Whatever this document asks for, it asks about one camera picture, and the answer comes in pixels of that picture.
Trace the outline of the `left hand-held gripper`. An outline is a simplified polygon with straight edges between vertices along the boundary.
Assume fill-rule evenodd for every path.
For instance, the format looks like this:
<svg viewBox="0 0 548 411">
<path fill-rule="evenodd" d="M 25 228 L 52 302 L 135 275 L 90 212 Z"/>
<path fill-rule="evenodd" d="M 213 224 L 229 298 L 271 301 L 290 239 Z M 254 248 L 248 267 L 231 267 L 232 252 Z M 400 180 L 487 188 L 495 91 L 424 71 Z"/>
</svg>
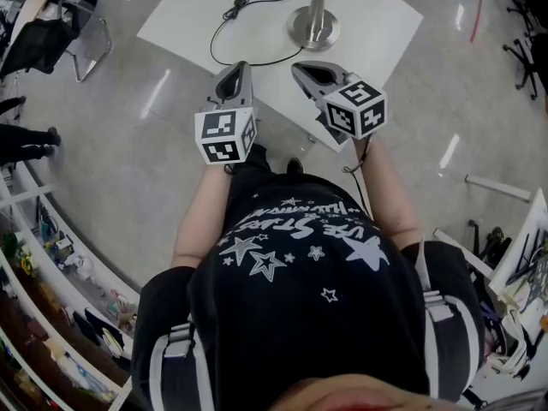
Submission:
<svg viewBox="0 0 548 411">
<path fill-rule="evenodd" d="M 240 61 L 218 77 L 217 96 L 209 96 L 194 115 L 195 142 L 208 165 L 240 164 L 247 160 L 258 133 L 252 69 Z"/>
</svg>

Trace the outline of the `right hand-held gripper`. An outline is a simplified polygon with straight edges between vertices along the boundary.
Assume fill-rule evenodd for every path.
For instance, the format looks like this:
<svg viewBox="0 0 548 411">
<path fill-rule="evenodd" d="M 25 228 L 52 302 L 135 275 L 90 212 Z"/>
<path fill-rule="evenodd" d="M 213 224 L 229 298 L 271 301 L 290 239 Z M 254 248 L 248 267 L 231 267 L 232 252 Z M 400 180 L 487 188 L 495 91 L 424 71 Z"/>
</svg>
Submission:
<svg viewBox="0 0 548 411">
<path fill-rule="evenodd" d="M 294 63 L 291 73 L 307 98 L 317 101 L 316 121 L 339 143 L 345 137 L 363 140 L 385 125 L 386 92 L 369 80 L 322 61 Z"/>
</svg>

